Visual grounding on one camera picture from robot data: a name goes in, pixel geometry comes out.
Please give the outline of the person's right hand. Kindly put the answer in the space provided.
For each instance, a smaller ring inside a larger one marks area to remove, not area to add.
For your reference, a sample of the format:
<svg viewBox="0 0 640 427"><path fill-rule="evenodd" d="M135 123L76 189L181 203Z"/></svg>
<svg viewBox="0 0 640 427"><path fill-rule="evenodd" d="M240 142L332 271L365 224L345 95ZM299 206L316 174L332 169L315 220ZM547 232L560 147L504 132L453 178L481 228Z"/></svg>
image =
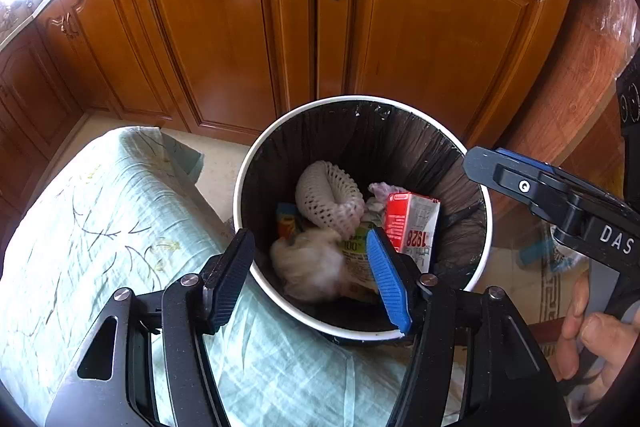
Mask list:
<svg viewBox="0 0 640 427"><path fill-rule="evenodd" d="M624 323L601 312L587 315L588 303L589 274L584 271L574 284L561 334L554 355L549 359L558 381L566 381L576 375L579 366L578 343L604 360L602 369L594 374L594 380L586 387L584 396L568 400L568 408L574 418L585 417L602 400L639 336L639 312L634 314L630 323Z"/></svg>

